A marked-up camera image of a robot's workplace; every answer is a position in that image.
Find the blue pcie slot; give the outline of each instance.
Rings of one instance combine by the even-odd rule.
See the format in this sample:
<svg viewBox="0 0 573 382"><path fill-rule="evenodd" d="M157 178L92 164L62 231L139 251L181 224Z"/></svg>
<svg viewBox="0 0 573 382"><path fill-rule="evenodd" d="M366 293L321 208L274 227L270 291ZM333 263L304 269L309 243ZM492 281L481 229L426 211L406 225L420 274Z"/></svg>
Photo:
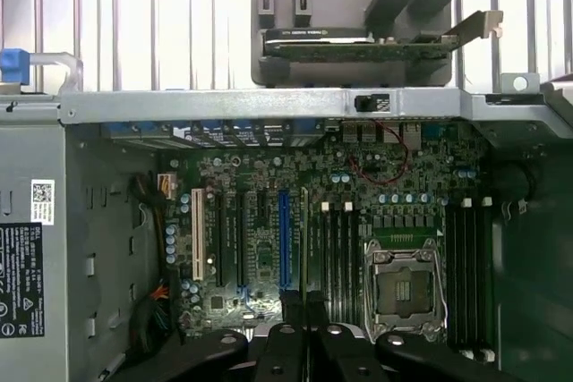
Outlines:
<svg viewBox="0 0 573 382"><path fill-rule="evenodd" d="M278 251L281 290L290 286L290 198L288 191L278 192Z"/></svg>

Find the red wire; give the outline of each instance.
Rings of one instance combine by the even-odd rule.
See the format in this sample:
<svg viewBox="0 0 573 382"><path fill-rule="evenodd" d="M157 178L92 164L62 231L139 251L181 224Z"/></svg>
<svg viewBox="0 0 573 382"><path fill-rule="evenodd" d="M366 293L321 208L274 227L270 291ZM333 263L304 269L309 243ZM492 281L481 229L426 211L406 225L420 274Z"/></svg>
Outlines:
<svg viewBox="0 0 573 382"><path fill-rule="evenodd" d="M354 157L350 157L348 159L348 161L350 162L350 167L352 167L352 170L354 170L354 172L358 176L365 179L369 183L373 183L374 185L388 185L390 183L395 183L397 180L399 180L406 173L407 164L408 164L408 157L410 157L410 151L409 151L408 147L406 146L406 144L404 143L404 140L400 137L400 135L398 133L394 132L392 129L390 129L389 127L387 127L386 125L384 125L380 121L374 121L374 123L376 125L378 125L379 127L381 127L382 130L394 135L394 137L398 140L398 143L404 149L404 160L402 161L402 165L400 166L400 168L398 170L398 174L396 176L394 176L393 178L390 178L390 179L387 179L384 181L376 181L375 179L372 179L369 175L364 173L363 169L356 163L356 160Z"/></svg>

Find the black label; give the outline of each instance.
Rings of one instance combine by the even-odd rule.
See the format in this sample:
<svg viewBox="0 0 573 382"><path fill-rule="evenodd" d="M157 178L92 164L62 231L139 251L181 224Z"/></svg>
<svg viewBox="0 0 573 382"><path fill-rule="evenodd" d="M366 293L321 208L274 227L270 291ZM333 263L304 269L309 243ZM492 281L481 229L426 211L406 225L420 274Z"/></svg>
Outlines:
<svg viewBox="0 0 573 382"><path fill-rule="evenodd" d="M42 336L42 224L0 224L0 338Z"/></svg>

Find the capacitor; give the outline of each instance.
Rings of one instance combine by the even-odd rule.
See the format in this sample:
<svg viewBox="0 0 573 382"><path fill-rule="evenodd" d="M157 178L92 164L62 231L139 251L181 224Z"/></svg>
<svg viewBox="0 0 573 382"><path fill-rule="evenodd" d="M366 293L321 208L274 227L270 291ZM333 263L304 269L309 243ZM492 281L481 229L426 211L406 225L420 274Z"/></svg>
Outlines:
<svg viewBox="0 0 573 382"><path fill-rule="evenodd" d="M177 227L173 224L170 224L165 228L165 233L168 236L172 236L173 234L175 234L176 231L177 231Z"/></svg>

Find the blue tab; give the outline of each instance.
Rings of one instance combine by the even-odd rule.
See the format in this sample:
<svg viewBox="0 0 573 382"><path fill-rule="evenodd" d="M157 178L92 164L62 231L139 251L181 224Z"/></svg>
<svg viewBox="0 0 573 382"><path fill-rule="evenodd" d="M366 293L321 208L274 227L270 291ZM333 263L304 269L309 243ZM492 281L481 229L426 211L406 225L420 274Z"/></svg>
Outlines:
<svg viewBox="0 0 573 382"><path fill-rule="evenodd" d="M0 71L3 82L30 84L30 53L19 48L5 48L0 52Z"/></svg>

